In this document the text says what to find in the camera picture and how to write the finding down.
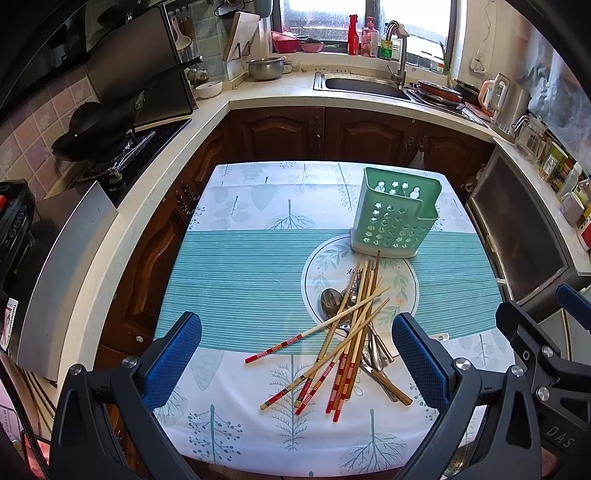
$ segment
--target red spray bottle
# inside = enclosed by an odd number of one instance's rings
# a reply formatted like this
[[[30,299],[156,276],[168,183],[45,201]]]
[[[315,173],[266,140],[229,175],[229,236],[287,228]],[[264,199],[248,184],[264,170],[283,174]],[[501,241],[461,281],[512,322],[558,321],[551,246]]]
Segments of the red spray bottle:
[[[349,55],[357,55],[359,50],[359,35],[357,34],[357,15],[349,15],[349,34],[347,35]]]

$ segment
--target cutting board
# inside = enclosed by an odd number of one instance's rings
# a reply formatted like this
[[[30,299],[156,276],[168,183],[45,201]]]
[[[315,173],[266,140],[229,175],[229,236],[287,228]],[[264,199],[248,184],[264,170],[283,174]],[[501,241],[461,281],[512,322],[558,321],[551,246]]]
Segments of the cutting board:
[[[260,15],[250,14],[248,12],[236,12],[232,21],[232,29],[228,35],[228,43],[223,52],[223,61],[238,60],[238,44],[245,55],[244,50],[247,42],[250,42],[255,35]]]

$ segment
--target wok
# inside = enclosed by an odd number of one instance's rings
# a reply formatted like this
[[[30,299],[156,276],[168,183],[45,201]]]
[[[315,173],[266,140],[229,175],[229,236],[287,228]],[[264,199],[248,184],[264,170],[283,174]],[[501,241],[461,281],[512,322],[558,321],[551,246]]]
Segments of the wok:
[[[66,161],[85,161],[99,158],[125,138],[144,105],[145,95],[159,81],[172,72],[200,63],[198,56],[152,77],[140,92],[135,92],[109,107],[98,102],[86,102],[72,114],[69,131],[59,137],[51,148],[56,157]]]

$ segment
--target pink bowl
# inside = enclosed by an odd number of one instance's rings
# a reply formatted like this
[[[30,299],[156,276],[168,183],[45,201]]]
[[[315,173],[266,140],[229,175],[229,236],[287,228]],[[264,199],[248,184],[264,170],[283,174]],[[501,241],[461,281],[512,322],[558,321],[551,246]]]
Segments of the pink bowl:
[[[303,43],[301,45],[301,49],[306,53],[318,53],[323,47],[323,43]]]
[[[300,46],[300,40],[273,40],[273,45],[278,53],[294,53]]]

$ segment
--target power outlet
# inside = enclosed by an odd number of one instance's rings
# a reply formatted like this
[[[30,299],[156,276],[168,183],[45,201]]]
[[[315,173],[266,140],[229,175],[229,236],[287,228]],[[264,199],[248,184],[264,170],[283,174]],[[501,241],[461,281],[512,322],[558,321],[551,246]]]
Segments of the power outlet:
[[[479,73],[481,75],[486,75],[488,73],[481,59],[472,59],[472,62],[470,63],[470,69],[473,72]]]

